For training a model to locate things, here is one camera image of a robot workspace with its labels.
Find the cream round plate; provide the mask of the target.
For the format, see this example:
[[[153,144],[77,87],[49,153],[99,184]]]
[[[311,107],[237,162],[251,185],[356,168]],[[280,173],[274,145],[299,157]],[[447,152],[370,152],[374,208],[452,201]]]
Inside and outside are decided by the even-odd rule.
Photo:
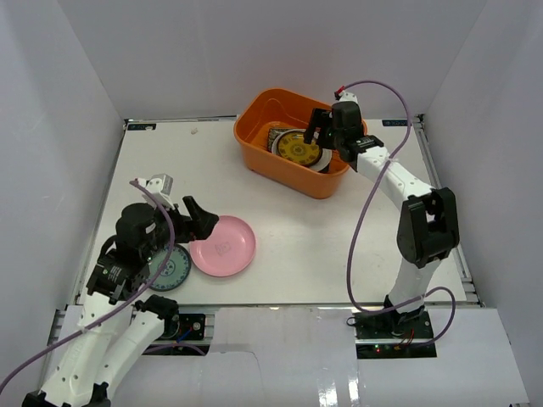
[[[289,129],[288,131],[303,131],[303,130],[301,130],[301,129]],[[277,143],[277,139],[273,143],[272,151],[271,151],[271,153],[273,153],[275,155],[276,155],[276,151],[275,151],[276,143]],[[305,167],[305,168],[307,168],[309,170],[314,170],[316,172],[322,172],[330,164],[330,162],[332,160],[332,157],[333,157],[332,151],[328,150],[328,149],[321,148],[321,147],[319,147],[319,148],[322,150],[322,156],[319,159],[319,161],[316,164],[312,165],[311,167]]]

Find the pink round plate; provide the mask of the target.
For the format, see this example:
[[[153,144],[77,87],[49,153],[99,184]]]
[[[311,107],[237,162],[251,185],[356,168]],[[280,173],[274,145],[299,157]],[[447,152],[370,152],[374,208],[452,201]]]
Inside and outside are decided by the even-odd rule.
[[[207,276],[224,278],[249,266],[256,245],[255,233],[247,222],[222,215],[210,237],[189,244],[189,253],[196,267]]]

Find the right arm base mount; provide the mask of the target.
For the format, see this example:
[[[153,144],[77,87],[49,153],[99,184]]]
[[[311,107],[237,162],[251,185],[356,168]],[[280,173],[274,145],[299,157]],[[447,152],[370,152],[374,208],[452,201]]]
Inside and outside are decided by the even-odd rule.
[[[346,320],[355,330],[358,360],[433,359],[437,357],[434,330],[427,311],[396,325],[390,314],[364,316],[355,313]]]

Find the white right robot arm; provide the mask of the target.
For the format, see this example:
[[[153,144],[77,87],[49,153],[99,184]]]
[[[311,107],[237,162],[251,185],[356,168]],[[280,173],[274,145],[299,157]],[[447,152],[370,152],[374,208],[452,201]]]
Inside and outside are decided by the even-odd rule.
[[[460,242],[454,192],[419,180],[393,159],[380,139],[365,134],[354,101],[313,109],[304,142],[336,151],[399,210],[396,243],[402,260],[395,284],[383,301],[383,327],[391,337],[404,337],[414,327],[413,319],[424,311],[435,271]]]

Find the yellow patterned round plate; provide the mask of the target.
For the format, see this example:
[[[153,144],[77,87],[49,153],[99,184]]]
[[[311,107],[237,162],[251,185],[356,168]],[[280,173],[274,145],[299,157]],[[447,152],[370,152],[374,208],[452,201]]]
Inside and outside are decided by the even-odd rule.
[[[304,167],[316,164],[322,150],[314,143],[305,143],[303,131],[285,131],[277,138],[276,155]]]

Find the black floral square plate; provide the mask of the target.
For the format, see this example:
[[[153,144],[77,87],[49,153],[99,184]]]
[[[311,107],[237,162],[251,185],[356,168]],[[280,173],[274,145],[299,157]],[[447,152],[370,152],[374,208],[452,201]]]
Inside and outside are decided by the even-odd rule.
[[[266,139],[266,146],[267,151],[272,151],[272,145],[275,142],[275,140],[281,136],[285,131],[288,131],[288,127],[284,126],[271,126],[267,133],[267,139]]]

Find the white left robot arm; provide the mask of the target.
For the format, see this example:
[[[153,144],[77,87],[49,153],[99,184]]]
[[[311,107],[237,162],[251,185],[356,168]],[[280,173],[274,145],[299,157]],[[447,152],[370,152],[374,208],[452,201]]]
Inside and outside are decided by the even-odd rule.
[[[77,329],[54,344],[64,355],[24,406],[109,406],[115,386],[151,342],[177,333],[176,301],[139,297],[181,244],[207,239],[219,220],[192,197],[183,202],[187,215],[156,197],[121,211],[87,282]]]

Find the blue patterned round plate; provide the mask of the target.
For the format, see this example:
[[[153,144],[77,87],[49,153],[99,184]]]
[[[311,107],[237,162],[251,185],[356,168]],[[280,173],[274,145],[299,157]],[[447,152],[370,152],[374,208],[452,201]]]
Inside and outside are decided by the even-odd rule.
[[[163,248],[151,257],[148,262],[148,282],[156,275],[167,253],[168,249]],[[182,245],[176,244],[165,268],[150,288],[156,292],[168,292],[176,289],[186,281],[191,268],[192,259],[189,252]]]

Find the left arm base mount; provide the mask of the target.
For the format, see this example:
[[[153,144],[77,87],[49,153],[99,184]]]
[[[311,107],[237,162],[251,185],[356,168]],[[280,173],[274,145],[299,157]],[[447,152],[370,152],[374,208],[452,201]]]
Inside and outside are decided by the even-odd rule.
[[[205,314],[180,313],[171,320],[163,334],[144,351],[144,354],[206,356],[210,345],[205,327]]]

